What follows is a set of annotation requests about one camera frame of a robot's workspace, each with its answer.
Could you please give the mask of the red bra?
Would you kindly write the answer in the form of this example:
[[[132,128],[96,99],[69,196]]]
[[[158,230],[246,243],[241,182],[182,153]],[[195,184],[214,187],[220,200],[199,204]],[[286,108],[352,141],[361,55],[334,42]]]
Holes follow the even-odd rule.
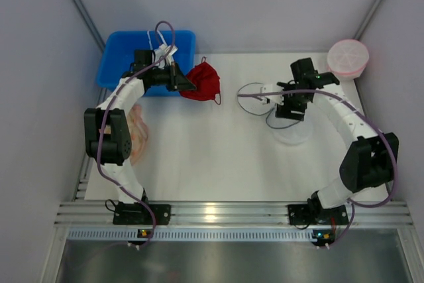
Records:
[[[186,77],[196,86],[196,89],[181,91],[182,97],[195,101],[214,101],[217,105],[221,104],[220,77],[216,69],[207,62],[205,56],[202,57],[200,64],[188,72]]]

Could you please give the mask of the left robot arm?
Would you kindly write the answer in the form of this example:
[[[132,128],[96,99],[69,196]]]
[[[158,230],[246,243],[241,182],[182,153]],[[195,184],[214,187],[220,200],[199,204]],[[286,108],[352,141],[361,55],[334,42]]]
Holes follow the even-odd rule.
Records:
[[[172,46],[153,50],[135,50],[134,61],[111,95],[83,114],[85,151],[94,158],[99,174],[117,189],[119,202],[148,207],[146,194],[137,180],[131,161],[132,140],[127,116],[135,103],[150,88],[163,86],[168,91],[195,90],[177,62],[168,62]]]

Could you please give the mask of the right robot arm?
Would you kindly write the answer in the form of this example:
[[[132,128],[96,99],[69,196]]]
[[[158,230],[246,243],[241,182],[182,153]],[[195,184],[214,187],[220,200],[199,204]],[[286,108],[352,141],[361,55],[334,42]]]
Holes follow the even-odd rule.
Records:
[[[279,82],[275,118],[292,121],[295,129],[303,127],[307,106],[313,104],[328,118],[340,134],[347,153],[339,172],[328,186],[314,192],[307,200],[312,218],[344,205],[354,194],[377,188],[398,177],[399,140],[394,133],[383,133],[355,108],[330,72],[320,74],[310,58],[293,62],[293,79]]]

